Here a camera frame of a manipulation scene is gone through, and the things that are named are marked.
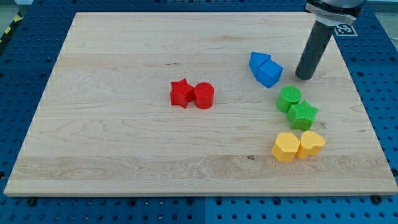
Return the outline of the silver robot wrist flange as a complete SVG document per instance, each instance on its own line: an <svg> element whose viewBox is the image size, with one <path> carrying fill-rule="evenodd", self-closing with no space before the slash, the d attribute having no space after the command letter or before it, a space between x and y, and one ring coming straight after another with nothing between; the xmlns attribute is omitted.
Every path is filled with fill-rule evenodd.
<svg viewBox="0 0 398 224"><path fill-rule="evenodd" d="M305 10L326 26L353 25L367 0L306 0Z"/></svg>

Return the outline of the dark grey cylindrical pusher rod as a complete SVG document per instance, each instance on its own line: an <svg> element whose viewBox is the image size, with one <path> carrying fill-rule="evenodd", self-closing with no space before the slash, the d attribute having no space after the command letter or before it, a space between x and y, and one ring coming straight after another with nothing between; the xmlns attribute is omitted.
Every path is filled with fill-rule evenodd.
<svg viewBox="0 0 398 224"><path fill-rule="evenodd" d="M309 80L323 56L323 53L331 39L334 26L327 26L315 21L308 37L307 43L295 70L295 75L301 80Z"/></svg>

